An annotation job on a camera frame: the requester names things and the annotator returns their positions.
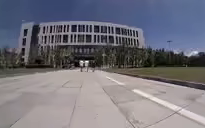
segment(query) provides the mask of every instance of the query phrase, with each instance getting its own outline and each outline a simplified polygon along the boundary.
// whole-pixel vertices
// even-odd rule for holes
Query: grass
[[[205,68],[199,67],[109,69],[108,71],[205,83]]]
[[[54,71],[54,70],[58,70],[58,69],[53,69],[53,68],[45,68],[45,69],[26,69],[26,68],[0,69],[0,78],[27,75],[27,74],[33,74],[33,73],[36,73],[36,72],[48,72],[48,71]]]

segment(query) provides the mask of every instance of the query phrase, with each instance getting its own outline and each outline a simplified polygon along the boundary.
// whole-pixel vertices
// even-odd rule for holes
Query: curved building
[[[143,48],[142,29],[94,21],[30,22],[22,24],[19,38],[19,50],[25,63],[30,61],[30,56],[48,48],[70,48],[75,57],[88,58],[98,48],[123,44]]]

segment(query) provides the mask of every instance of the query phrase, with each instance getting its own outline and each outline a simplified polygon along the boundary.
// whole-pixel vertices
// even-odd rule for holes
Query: person
[[[88,60],[85,61],[85,67],[86,67],[86,71],[88,72],[88,68],[89,68],[89,61]]]
[[[92,71],[93,71],[93,72],[95,71],[95,65],[96,65],[96,64],[95,64],[95,61],[93,60],[93,61],[92,61]]]
[[[82,60],[79,61],[80,71],[83,71],[83,64],[84,62]]]

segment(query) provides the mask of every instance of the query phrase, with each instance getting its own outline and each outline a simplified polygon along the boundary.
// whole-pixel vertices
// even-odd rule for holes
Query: paved walkway
[[[0,128],[205,128],[205,91],[101,71],[0,79]]]

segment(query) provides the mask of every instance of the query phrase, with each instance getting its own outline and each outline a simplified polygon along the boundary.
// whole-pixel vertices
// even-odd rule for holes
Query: sky
[[[205,0],[0,0],[0,47],[18,46],[22,22],[104,21],[142,28],[146,45],[205,51]]]

